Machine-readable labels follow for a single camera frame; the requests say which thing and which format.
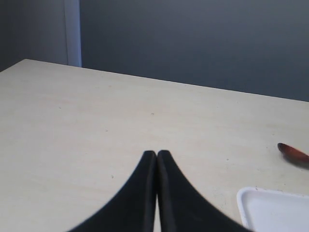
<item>orange-red spoon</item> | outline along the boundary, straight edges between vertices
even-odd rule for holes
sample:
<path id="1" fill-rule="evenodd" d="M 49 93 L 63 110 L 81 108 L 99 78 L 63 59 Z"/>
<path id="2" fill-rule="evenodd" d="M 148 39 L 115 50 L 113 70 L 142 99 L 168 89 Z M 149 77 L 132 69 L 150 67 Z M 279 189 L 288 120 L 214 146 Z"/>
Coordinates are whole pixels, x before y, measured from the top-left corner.
<path id="1" fill-rule="evenodd" d="M 287 144 L 278 143 L 278 149 L 282 154 L 291 161 L 309 163 L 309 156 Z"/>

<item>white table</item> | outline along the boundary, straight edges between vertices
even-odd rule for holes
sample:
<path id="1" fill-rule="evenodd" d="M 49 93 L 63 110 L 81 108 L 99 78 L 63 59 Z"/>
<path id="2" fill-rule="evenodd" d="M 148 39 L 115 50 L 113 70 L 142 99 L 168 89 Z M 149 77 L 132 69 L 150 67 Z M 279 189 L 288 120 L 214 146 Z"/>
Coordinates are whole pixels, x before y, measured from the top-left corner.
<path id="1" fill-rule="evenodd" d="M 24 60 L 0 73 L 0 231 L 70 229 L 148 149 L 170 150 L 240 222 L 242 187 L 309 194 L 308 171 L 277 150 L 308 152 L 308 135 L 309 102 Z"/>

